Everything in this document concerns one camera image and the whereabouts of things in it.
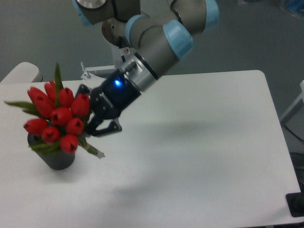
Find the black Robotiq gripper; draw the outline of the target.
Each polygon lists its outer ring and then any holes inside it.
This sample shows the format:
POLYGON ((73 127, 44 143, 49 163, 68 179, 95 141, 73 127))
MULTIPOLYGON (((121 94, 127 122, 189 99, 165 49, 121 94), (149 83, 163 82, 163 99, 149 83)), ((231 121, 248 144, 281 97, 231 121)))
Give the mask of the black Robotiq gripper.
POLYGON ((86 117, 85 137, 103 137, 122 131, 118 117, 141 93, 120 70, 116 70, 99 87, 92 88, 81 84, 75 94, 90 97, 90 107, 93 113, 86 117), (100 126, 104 121, 109 124, 100 126))

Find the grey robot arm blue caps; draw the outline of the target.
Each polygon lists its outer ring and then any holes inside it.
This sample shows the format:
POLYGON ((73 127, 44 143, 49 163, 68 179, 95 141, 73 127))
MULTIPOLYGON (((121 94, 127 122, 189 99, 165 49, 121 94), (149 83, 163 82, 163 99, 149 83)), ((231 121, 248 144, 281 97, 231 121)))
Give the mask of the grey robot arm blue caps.
POLYGON ((120 132, 121 112, 191 52, 193 35, 219 22, 214 0, 171 0, 170 11, 160 17, 142 14, 138 0, 75 0, 73 5, 85 25, 121 23, 114 32, 135 50, 100 86, 78 89, 90 95, 94 115, 85 133, 95 137, 120 132))

